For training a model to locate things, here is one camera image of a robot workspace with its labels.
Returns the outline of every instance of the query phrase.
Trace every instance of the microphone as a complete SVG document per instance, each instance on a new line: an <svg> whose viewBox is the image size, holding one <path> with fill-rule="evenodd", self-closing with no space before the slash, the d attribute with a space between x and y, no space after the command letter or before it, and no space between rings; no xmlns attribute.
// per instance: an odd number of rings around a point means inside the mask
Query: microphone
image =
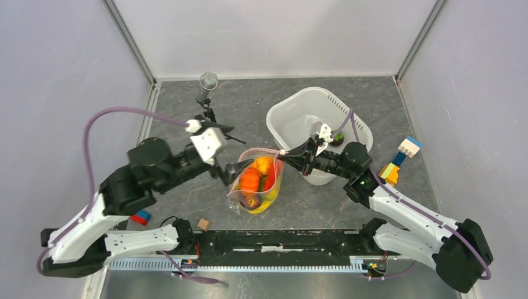
<svg viewBox="0 0 528 299"><path fill-rule="evenodd" d="M207 97L209 97L209 92L218 86L218 77L215 73L205 72L200 77L200 94L196 96L196 101L202 105Z"/></svg>

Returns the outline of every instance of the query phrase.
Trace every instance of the small wooden block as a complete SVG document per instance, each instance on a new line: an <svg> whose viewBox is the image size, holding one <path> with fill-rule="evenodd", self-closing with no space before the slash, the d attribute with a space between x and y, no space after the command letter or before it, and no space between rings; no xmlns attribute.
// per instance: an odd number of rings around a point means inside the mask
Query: small wooden block
<svg viewBox="0 0 528 299"><path fill-rule="evenodd" d="M205 219L200 219L200 221L198 222L198 228L204 230L204 231L207 231L209 229L209 226L211 225L211 223Z"/></svg>

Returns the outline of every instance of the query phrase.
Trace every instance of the white lego brick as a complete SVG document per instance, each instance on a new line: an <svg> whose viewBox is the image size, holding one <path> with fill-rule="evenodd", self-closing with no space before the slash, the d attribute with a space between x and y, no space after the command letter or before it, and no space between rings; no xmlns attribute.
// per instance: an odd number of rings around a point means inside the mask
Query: white lego brick
<svg viewBox="0 0 528 299"><path fill-rule="evenodd" d="M400 144L400 146L398 146L398 150L406 154L409 158L412 158L418 153L420 147L406 139Z"/></svg>

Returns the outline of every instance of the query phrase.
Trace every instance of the laundry basket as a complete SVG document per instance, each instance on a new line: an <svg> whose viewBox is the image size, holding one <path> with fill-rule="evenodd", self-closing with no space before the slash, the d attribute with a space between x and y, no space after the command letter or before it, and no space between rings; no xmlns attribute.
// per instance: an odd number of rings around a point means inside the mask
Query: laundry basket
<svg viewBox="0 0 528 299"><path fill-rule="evenodd" d="M302 145L309 137L311 125L318 121L326 123L336 130L339 128L349 107L335 94L321 87L308 87L273 106L266 116L268 130L281 150L291 150ZM372 132L369 127L354 113L359 142L372 148ZM348 142L356 141L352 124L349 122L342 130L344 142L339 146L328 146L327 150L341 153ZM324 185L336 176L314 169L309 176L304 176L310 184Z"/></svg>

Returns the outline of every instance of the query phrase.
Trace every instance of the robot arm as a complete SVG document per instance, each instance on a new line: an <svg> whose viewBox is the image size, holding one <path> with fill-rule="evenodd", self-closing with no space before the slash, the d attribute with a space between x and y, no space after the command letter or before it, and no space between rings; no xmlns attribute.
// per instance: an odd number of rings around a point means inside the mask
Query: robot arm
<svg viewBox="0 0 528 299"><path fill-rule="evenodd" d="M172 155L168 144L159 138L142 141L128 151L128 165L118 168L100 185L94 205L82 222L56 244L51 242L78 221L83 211L62 228L41 232L42 246L50 248L49 257L42 262L44 275L83 277L122 257L156 250L188 251L194 246L191 225L182 219L141 232L109 231L156 203L153 191L164 194L206 171L228 186L253 161L227 164L222 169L215 157L226 147L224 133L232 127L196 120L189 124L192 143L184 151Z"/></svg>
<svg viewBox="0 0 528 299"><path fill-rule="evenodd" d="M358 142L348 143L341 154L320 151L321 146L324 147L323 138L311 135L305 144L278 159L303 175L318 169L346 178L343 189L352 201L383 213L408 229L373 219L360 232L371 248L397 252L424 263L459 292L468 292L481 278L484 272L481 262L447 229L454 228L489 265L493 256L477 223L470 219L459 223L435 213L375 177L369 168L372 158Z"/></svg>

